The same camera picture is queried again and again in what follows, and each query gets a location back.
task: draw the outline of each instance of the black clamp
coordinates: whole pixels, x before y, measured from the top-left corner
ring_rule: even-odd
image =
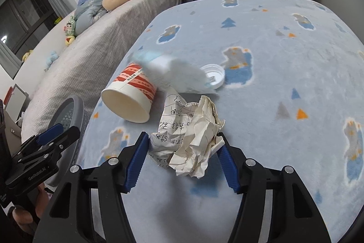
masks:
[[[225,141],[218,156],[227,182],[236,193],[243,194],[228,243],[258,242],[268,189],[273,190],[268,242],[331,242],[312,197],[292,167],[281,171],[264,168],[247,159],[241,149],[230,146],[222,133],[219,135]],[[136,144],[124,148],[118,158],[95,168],[71,167],[43,213],[33,242],[135,243],[120,193],[128,193],[135,186],[148,147],[149,137],[142,132]],[[130,170],[136,161],[139,164]],[[91,188],[99,191],[106,241],[93,227]]]
[[[70,127],[61,133],[63,127],[57,124],[46,132],[25,141],[16,156],[11,158],[5,137],[5,124],[0,124],[0,205],[10,202],[31,213],[35,223],[37,186],[58,172],[57,161],[61,153],[80,137],[77,127]]]

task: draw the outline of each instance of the person's hand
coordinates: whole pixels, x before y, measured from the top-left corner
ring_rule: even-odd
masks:
[[[48,205],[49,198],[48,198],[48,193],[44,190],[44,183],[38,185],[38,191],[39,191],[38,197],[35,202],[35,213],[39,218],[41,218],[45,208]],[[23,231],[25,231],[28,234],[32,233],[32,229],[30,228],[29,225],[33,222],[33,217],[28,211],[22,208],[15,208],[13,210],[13,217],[18,226]]]

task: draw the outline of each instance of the metal screw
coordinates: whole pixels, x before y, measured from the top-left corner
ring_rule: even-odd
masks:
[[[73,165],[73,166],[70,168],[70,171],[71,171],[72,173],[75,173],[75,172],[77,172],[77,171],[78,171],[78,169],[80,169],[80,167],[79,167],[79,166],[77,166],[77,165]]]
[[[111,158],[108,163],[109,165],[116,165],[117,163],[119,163],[119,160],[118,158]]]
[[[294,169],[291,166],[284,167],[284,171],[291,174],[294,172]]]
[[[245,164],[247,164],[248,166],[255,166],[255,161],[253,159],[247,159],[245,161]]]

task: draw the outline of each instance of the orange triangle print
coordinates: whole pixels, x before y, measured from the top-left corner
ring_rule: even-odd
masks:
[[[297,120],[303,119],[308,119],[308,115],[302,109],[299,109],[297,112]]]

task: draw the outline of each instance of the white bottle cap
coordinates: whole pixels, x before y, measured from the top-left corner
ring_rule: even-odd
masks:
[[[210,79],[212,89],[221,87],[225,80],[225,70],[218,64],[208,64],[201,67]]]

